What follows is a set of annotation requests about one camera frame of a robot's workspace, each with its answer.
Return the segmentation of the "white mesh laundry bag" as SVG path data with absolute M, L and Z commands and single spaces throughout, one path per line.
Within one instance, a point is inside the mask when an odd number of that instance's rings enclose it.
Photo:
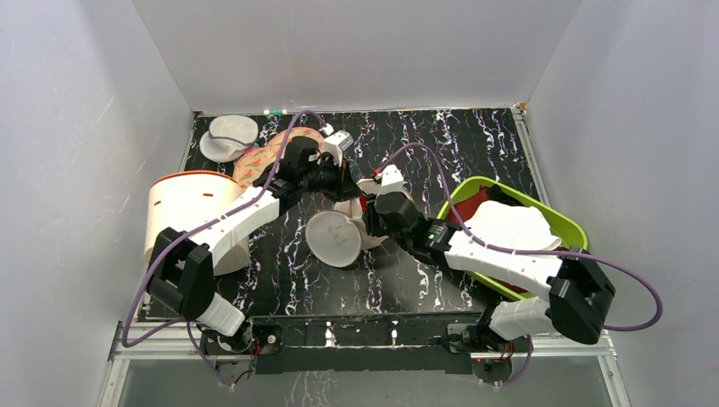
M 366 231 L 362 218 L 365 213 L 363 198 L 377 195 L 382 184 L 371 178 L 356 181 L 361 195 L 343 198 L 331 209 L 313 215 L 305 227 L 305 240 L 310 252 L 323 264 L 347 268 L 360 253 L 381 246 L 387 237 L 373 237 Z

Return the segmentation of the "white padded bra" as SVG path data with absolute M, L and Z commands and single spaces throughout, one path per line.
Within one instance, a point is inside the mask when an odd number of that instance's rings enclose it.
M 465 225 L 485 243 L 502 248 L 552 250 L 561 244 L 543 214 L 534 207 L 486 201 Z

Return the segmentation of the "bright red black-trimmed bra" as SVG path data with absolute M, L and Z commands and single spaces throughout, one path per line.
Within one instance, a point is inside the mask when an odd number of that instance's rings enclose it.
M 365 194 L 359 198 L 359 205 L 361 208 L 361 212 L 364 214 L 367 212 L 369 203 L 371 202 L 371 196 Z

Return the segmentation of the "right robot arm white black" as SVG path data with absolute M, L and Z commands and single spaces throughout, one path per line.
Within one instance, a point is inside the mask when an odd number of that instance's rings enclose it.
M 508 282 L 532 294 L 485 309 L 475 326 L 448 333 L 444 342 L 456 352 L 501 350 L 518 337 L 559 333 L 577 343 L 596 344 L 616 290 L 588 252 L 500 251 L 478 243 L 472 233 L 503 232 L 521 237 L 527 227 L 487 226 L 488 205 L 467 227 L 428 218 L 401 192 L 366 199 L 363 220 L 369 234 L 390 237 L 414 259 L 442 269 L 474 271 Z

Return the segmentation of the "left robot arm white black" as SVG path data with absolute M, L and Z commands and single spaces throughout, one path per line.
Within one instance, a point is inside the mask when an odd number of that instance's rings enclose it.
M 145 293 L 184 321 L 220 335 L 233 353 L 252 345 L 247 316 L 215 288 L 215 277 L 249 263 L 248 237 L 296 205 L 305 192 L 336 201 L 361 194 L 344 153 L 353 143 L 346 131 L 318 142 L 290 137 L 254 184 L 228 176 L 186 171 L 156 181 L 149 191 Z

